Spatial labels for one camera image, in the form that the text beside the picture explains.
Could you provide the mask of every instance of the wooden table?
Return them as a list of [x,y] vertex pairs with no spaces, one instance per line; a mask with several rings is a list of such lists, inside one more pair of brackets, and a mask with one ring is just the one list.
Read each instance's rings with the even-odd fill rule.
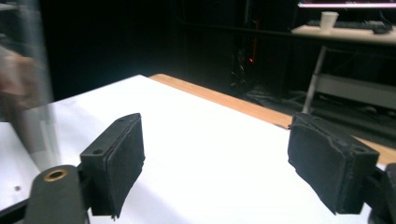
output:
[[[190,82],[186,82],[174,77],[169,77],[168,75],[164,74],[157,74],[151,76],[150,78],[161,82],[162,84],[199,96],[211,102],[230,107],[231,109],[240,111],[242,113],[250,115],[251,117],[273,123],[274,125],[283,127],[285,129],[287,129],[288,125],[291,124],[291,116],[289,115],[279,113],[275,110],[268,109],[260,105],[254,105],[253,103],[246,102],[217,91],[212,91],[210,89],[192,84]],[[373,143],[364,139],[358,139],[380,153],[380,163],[389,164],[392,162],[396,162],[396,149],[384,147],[377,143]]]

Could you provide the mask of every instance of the white tabletop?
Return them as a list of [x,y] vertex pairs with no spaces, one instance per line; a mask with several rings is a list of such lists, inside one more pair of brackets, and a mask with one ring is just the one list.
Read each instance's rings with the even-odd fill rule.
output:
[[302,25],[291,30],[294,35],[326,37],[338,40],[356,40],[366,43],[396,45],[396,32],[391,31],[384,35],[375,35],[371,30],[333,28],[329,33],[323,33],[317,26]]
[[367,223],[367,206],[334,216],[295,173],[287,130],[149,78],[51,108],[62,164],[74,165],[115,119],[141,113],[146,161],[116,223]]

